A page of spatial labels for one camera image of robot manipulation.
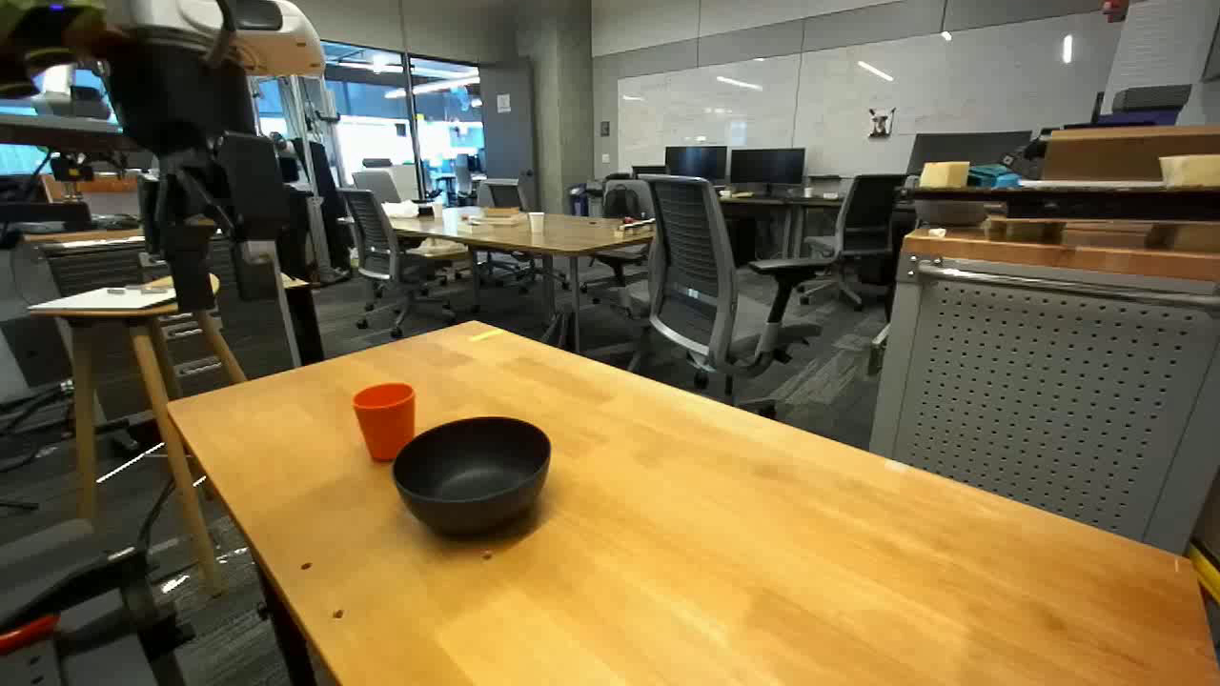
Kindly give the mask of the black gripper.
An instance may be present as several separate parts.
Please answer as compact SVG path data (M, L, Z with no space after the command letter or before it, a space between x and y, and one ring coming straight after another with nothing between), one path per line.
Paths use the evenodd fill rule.
M281 173L271 137L223 132L201 148L169 158L140 184L144 240L158 257L173 257L176 305L201 313L215 305L215 276L201 253L206 228L228 231L237 243L237 287L243 303L277 295L281 231Z

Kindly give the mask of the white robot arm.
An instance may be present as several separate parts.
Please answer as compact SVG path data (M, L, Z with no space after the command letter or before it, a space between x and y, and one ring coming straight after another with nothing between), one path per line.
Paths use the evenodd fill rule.
M211 243L275 240L287 177L256 130L253 76L322 76L323 46L293 0L107 0L117 32L107 92L121 132L158 159L140 186L153 253L187 313L215 305Z

